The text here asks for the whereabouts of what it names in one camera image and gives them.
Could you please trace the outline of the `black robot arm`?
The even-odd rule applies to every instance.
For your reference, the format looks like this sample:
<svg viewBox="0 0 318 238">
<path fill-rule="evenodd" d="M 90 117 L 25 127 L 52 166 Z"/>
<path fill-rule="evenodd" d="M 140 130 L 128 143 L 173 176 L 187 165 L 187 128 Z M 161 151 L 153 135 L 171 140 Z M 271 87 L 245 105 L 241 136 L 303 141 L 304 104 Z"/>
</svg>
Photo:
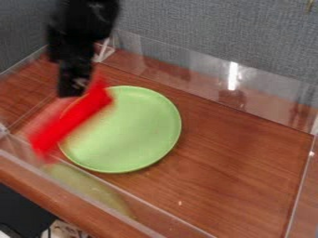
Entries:
<svg viewBox="0 0 318 238">
<path fill-rule="evenodd" d="M 109 37 L 119 9 L 119 0 L 56 0 L 45 37 L 48 59 L 60 67 L 60 98 L 80 97 L 90 83 L 94 43 Z"/>
</svg>

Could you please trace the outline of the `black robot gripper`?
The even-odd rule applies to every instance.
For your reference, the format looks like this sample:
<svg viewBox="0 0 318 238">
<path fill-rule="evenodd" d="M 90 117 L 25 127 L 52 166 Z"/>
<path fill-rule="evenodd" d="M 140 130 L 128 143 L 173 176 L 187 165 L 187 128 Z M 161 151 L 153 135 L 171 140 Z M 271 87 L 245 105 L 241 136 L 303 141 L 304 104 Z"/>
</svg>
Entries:
<svg viewBox="0 0 318 238">
<path fill-rule="evenodd" d="M 89 85 L 98 23 L 50 21 L 45 27 L 49 61 L 60 65 L 57 95 L 80 97 Z"/>
</svg>

